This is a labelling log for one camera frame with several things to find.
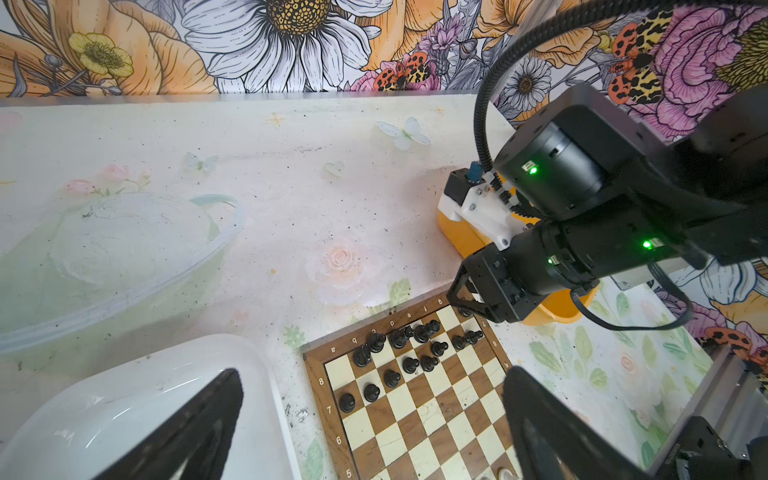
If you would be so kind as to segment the white plastic tray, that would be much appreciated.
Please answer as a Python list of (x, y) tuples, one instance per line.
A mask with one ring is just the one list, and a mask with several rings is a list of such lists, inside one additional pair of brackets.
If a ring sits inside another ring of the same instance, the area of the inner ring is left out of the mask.
[(226, 369), (239, 374), (243, 400), (224, 478), (299, 478), (272, 368), (253, 343), (228, 334), (146, 355), (58, 393), (10, 439), (1, 454), (1, 476), (91, 478)]

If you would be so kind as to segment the wooden chess board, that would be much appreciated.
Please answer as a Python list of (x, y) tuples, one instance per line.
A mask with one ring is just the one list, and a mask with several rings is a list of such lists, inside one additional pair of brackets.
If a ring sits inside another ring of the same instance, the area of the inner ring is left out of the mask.
[(339, 479), (517, 479), (502, 402), (511, 363), (444, 293), (353, 325), (303, 359)]

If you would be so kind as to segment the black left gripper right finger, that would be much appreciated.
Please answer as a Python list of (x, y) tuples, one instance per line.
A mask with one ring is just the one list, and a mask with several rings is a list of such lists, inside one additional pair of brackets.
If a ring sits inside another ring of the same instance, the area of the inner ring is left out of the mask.
[(524, 368), (509, 369), (502, 403), (525, 479), (647, 479)]

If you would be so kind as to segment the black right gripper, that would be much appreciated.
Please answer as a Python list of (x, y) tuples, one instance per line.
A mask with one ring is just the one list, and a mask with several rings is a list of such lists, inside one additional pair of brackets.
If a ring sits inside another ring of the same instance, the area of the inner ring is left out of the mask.
[(461, 262), (447, 298), (494, 323), (522, 322), (549, 294), (549, 272), (539, 259), (518, 247), (487, 245)]

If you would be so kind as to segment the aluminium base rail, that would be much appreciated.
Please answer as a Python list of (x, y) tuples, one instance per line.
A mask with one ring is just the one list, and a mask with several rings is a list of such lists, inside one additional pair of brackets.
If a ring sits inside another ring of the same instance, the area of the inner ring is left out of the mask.
[(767, 390), (726, 346), (647, 473), (653, 479), (765, 479)]

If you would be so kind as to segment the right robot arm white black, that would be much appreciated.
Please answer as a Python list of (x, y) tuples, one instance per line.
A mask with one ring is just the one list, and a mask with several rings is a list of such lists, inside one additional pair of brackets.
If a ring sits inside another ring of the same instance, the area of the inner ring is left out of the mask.
[(537, 223), (503, 226), (448, 290), (463, 312), (525, 320), (549, 295), (575, 306), (602, 278), (680, 258), (703, 269), (767, 253), (767, 89), (740, 92), (672, 144), (586, 84), (520, 127), (491, 169)]

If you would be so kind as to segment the yellow plastic tray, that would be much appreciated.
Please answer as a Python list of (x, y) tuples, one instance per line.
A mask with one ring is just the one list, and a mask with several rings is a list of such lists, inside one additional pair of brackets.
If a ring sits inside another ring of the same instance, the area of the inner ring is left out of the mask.
[(463, 255), (447, 292), (456, 307), (495, 323), (530, 326), (573, 323), (582, 317), (597, 291), (597, 280), (569, 280), (547, 263), (541, 238), (533, 230), (503, 250), (466, 220), (438, 214), (441, 231)]

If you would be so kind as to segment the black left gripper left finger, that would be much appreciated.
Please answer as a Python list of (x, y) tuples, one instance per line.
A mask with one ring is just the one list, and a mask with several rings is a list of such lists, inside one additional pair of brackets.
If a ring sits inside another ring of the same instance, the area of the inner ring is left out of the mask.
[(240, 375), (220, 372), (98, 479), (220, 479), (243, 403)]

